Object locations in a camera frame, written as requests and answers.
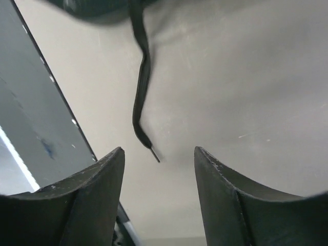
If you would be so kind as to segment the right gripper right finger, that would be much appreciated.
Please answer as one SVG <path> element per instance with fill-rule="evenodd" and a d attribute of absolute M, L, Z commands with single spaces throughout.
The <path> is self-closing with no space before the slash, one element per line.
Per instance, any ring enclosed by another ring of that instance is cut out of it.
<path fill-rule="evenodd" d="M 327 245 L 327 192 L 302 197 L 269 188 L 202 147 L 194 168 L 207 245 Z"/>

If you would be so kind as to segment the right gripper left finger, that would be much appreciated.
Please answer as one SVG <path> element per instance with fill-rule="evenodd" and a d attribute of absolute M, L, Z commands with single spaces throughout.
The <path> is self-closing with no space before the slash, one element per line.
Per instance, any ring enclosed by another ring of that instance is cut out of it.
<path fill-rule="evenodd" d="M 1 245 L 111 245 L 125 152 L 34 193 L 1 195 Z"/>

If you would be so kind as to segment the black sneaker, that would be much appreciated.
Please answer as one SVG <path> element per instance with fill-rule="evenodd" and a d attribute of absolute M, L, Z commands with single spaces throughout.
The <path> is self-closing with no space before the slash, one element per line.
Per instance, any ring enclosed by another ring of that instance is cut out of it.
<path fill-rule="evenodd" d="M 43 1 L 73 18 L 94 25 L 114 25 L 129 18 L 128 1 Z"/>

